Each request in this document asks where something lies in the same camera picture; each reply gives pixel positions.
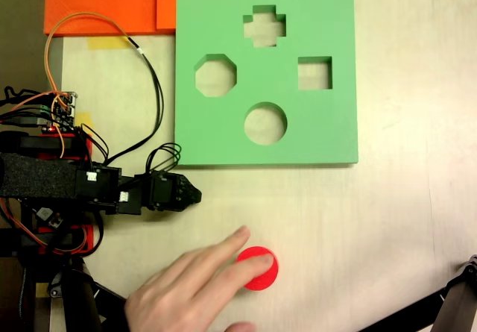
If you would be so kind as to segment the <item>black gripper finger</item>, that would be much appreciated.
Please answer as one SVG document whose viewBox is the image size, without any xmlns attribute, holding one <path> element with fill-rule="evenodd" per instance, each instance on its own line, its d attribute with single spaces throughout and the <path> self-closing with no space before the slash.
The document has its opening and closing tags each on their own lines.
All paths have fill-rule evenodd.
<svg viewBox="0 0 477 332">
<path fill-rule="evenodd" d="M 202 192 L 185 176 L 177 176 L 176 200 L 184 204 L 198 204 L 202 200 Z"/>
<path fill-rule="evenodd" d="M 171 211 L 171 212 L 182 212 L 192 205 L 194 205 L 194 203 L 188 203 L 183 201 L 173 201 L 171 203 L 164 204 L 163 210 Z"/>
</svg>

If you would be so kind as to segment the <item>person's hand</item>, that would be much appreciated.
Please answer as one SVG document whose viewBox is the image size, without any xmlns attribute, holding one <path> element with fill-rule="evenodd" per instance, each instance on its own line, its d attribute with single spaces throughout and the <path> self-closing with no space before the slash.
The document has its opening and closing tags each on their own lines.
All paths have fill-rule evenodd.
<svg viewBox="0 0 477 332">
<path fill-rule="evenodd" d="M 227 265 L 250 238 L 242 226 L 223 241 L 179 256 L 127 298 L 131 331 L 207 331 L 234 295 L 264 274 L 270 254 Z"/>
</svg>

